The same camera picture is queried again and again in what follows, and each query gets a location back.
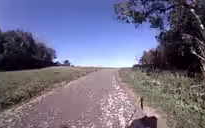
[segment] dry grass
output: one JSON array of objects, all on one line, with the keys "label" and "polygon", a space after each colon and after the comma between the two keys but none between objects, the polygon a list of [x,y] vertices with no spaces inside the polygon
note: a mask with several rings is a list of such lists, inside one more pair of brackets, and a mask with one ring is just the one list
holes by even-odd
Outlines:
[{"label": "dry grass", "polygon": [[205,81],[179,73],[121,69],[120,76],[151,106],[168,115],[170,127],[205,128]]},{"label": "dry grass", "polygon": [[0,72],[0,111],[87,75],[98,68],[50,67],[39,70]]}]

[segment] dark object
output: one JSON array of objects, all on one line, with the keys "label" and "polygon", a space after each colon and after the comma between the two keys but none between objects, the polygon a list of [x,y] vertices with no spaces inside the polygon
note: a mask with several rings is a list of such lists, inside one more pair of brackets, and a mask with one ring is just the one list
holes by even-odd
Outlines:
[{"label": "dark object", "polygon": [[133,120],[128,128],[157,128],[157,120],[155,116],[144,116],[143,118]]}]

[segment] green grass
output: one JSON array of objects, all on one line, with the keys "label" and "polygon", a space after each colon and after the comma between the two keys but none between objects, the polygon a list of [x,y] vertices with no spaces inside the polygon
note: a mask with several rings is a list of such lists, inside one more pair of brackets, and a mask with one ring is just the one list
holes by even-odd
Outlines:
[{"label": "green grass", "polygon": [[201,79],[167,71],[148,76],[121,69],[119,74],[152,107],[167,114],[171,128],[205,128],[205,83]]},{"label": "green grass", "polygon": [[61,86],[99,68],[50,67],[39,70],[0,72],[0,111],[28,100],[42,91]]}]

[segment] treeline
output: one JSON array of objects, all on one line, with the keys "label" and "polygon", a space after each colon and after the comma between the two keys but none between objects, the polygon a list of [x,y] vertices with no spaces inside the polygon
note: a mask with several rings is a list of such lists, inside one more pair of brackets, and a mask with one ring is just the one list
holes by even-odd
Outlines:
[{"label": "treeline", "polygon": [[30,32],[0,30],[0,70],[21,70],[54,65],[54,49],[37,42]]},{"label": "treeline", "polygon": [[139,65],[201,71],[205,62],[205,0],[131,0],[117,3],[118,19],[160,30],[158,46],[143,52]]}]

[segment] grassy field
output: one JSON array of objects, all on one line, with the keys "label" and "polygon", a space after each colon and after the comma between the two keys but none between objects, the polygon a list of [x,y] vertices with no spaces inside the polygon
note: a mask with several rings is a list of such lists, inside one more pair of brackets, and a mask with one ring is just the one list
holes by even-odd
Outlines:
[{"label": "grassy field", "polygon": [[0,111],[21,101],[87,75],[99,68],[50,67],[39,70],[0,72]]},{"label": "grassy field", "polygon": [[205,83],[201,79],[130,68],[121,69],[119,74],[150,106],[167,114],[171,128],[205,128]]}]

